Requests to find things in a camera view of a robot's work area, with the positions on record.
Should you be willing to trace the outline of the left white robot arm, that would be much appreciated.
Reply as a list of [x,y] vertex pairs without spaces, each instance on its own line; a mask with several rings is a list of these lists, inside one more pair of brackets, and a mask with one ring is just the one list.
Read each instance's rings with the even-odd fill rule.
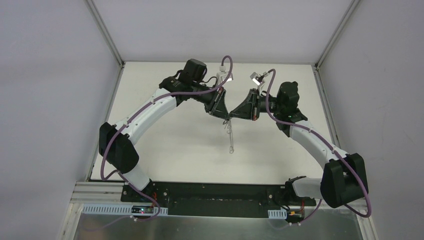
[[153,195],[149,186],[152,180],[141,167],[135,144],[154,123],[189,99],[202,103],[207,114],[230,120],[224,84],[233,79],[233,63],[229,63],[229,68],[224,63],[220,65],[217,83],[213,86],[203,83],[207,71],[205,63],[189,59],[183,69],[165,78],[149,100],[135,112],[114,124],[105,122],[101,125],[98,151],[102,156],[100,178],[103,181],[110,178],[110,175],[104,174],[105,164],[109,163],[123,180],[134,187],[134,197],[140,202],[147,202]]

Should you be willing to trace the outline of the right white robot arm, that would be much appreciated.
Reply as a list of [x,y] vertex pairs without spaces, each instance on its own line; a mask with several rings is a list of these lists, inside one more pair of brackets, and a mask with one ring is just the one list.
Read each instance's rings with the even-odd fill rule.
[[365,197],[369,192],[364,159],[358,153],[332,145],[317,131],[298,108],[297,82],[283,82],[276,96],[253,88],[245,100],[229,113],[231,118],[256,121],[270,113],[277,128],[300,144],[320,165],[321,178],[300,176],[287,181],[284,200],[296,205],[304,197],[324,200],[338,208]]

